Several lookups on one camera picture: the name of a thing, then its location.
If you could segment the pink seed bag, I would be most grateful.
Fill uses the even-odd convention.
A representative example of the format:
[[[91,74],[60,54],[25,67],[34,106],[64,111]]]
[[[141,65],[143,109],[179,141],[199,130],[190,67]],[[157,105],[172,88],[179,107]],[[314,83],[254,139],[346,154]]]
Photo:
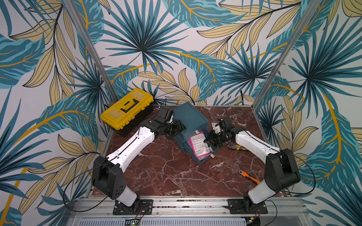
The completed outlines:
[[[212,153],[212,148],[204,143],[205,139],[205,132],[203,131],[199,132],[198,134],[192,136],[189,139],[189,144],[193,150],[193,153],[200,161],[202,161]]]

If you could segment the teal drawer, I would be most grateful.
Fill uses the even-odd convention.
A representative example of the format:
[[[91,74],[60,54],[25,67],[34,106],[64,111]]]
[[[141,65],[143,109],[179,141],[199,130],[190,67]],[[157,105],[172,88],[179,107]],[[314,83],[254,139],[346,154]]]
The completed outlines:
[[[208,145],[206,138],[208,138],[209,131],[195,131],[192,136],[184,141],[183,147],[191,158],[198,164],[202,165],[208,158],[214,158],[219,147]]]

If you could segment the teal drawer cabinet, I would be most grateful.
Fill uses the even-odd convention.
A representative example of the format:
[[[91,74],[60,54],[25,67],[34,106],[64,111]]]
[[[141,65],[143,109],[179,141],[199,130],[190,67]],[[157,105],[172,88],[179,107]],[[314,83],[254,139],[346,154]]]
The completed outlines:
[[[186,127],[185,130],[180,132],[173,138],[175,143],[180,149],[184,148],[185,142],[196,135],[196,131],[207,130],[209,120],[190,103],[184,103],[173,110],[174,119],[180,120]]]

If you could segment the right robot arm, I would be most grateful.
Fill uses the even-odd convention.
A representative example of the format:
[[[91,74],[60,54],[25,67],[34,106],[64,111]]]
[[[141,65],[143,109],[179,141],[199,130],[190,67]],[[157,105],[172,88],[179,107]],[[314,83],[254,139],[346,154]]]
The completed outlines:
[[[265,164],[264,179],[244,195],[249,204],[260,204],[285,188],[298,182],[301,177],[293,152],[274,147],[242,128],[211,131],[204,142],[209,146],[221,147],[231,141],[246,148]]]

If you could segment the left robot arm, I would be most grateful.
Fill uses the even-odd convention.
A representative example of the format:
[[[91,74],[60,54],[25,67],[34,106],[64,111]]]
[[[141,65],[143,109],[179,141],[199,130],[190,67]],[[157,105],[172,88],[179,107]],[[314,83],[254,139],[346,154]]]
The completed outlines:
[[[184,131],[186,126],[180,120],[161,124],[156,120],[144,121],[137,132],[120,148],[106,157],[97,157],[93,163],[91,184],[108,198],[131,207],[137,194],[128,186],[124,176],[127,167],[135,157],[158,136],[168,140]]]

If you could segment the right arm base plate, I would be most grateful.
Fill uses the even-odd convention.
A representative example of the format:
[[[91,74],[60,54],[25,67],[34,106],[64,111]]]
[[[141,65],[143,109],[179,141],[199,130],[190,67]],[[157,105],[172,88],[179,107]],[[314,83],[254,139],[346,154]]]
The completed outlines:
[[[228,199],[227,208],[230,214],[267,214],[265,202],[255,204],[247,199]]]

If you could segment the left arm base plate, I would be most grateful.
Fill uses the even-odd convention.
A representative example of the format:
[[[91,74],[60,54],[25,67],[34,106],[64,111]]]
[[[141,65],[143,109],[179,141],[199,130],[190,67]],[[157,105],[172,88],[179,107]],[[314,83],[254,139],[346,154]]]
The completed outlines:
[[[151,215],[153,210],[152,199],[136,199],[135,203],[128,207],[125,204],[115,201],[113,215],[125,216],[125,215]]]

